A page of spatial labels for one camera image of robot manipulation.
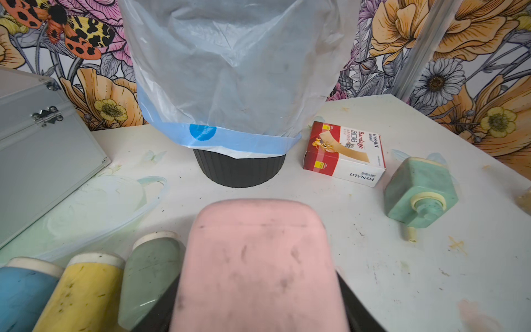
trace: black trash bin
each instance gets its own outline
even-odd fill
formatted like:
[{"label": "black trash bin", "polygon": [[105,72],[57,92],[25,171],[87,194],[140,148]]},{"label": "black trash bin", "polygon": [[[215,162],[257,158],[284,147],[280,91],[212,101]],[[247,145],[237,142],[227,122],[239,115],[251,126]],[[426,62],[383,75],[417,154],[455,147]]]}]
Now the black trash bin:
[{"label": "black trash bin", "polygon": [[269,158],[236,159],[217,152],[194,149],[203,173],[212,181],[233,188],[246,188],[273,178],[286,155]]}]

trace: floral wallpaper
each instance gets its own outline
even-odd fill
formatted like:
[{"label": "floral wallpaper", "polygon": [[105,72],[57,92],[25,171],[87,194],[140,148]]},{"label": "floral wallpaper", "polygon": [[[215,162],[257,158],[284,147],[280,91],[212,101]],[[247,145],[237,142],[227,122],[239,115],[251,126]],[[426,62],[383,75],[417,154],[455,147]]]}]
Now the floral wallpaper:
[{"label": "floral wallpaper", "polygon": [[117,1],[0,5],[0,66],[55,78],[90,130],[145,123]]},{"label": "floral wallpaper", "polygon": [[[389,93],[435,1],[363,0],[351,59],[327,100]],[[530,3],[463,0],[409,98],[528,178]],[[145,123],[116,0],[0,5],[0,66],[57,79],[90,130]]]},{"label": "floral wallpaper", "polygon": [[[364,0],[328,100],[388,93],[435,0]],[[531,178],[531,0],[463,0],[409,103]]]}]

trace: green paint bottle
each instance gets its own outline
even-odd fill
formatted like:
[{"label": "green paint bottle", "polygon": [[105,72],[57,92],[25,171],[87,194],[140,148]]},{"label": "green paint bottle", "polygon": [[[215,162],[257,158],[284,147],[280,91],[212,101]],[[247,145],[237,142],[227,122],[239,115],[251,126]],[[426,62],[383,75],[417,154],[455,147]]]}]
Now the green paint bottle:
[{"label": "green paint bottle", "polygon": [[138,239],[127,259],[118,312],[118,324],[132,330],[181,273],[184,244],[170,231]]},{"label": "green paint bottle", "polygon": [[386,215],[406,224],[411,242],[417,228],[430,226],[457,201],[446,166],[416,157],[404,160],[384,191]]}]

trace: clear plastic bag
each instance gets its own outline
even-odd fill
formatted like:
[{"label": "clear plastic bag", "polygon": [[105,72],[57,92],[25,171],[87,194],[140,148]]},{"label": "clear plastic bag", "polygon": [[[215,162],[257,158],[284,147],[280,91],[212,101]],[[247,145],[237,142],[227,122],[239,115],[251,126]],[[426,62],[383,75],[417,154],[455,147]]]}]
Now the clear plastic bag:
[{"label": "clear plastic bag", "polygon": [[348,61],[359,5],[120,0],[144,117],[188,147],[285,154]]}]

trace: red and white box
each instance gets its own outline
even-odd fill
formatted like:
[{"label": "red and white box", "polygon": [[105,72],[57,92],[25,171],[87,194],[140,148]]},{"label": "red and white box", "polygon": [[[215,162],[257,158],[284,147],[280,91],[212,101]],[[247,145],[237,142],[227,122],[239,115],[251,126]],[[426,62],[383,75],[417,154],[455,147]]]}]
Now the red and white box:
[{"label": "red and white box", "polygon": [[380,135],[316,121],[304,169],[374,187],[386,171]]}]

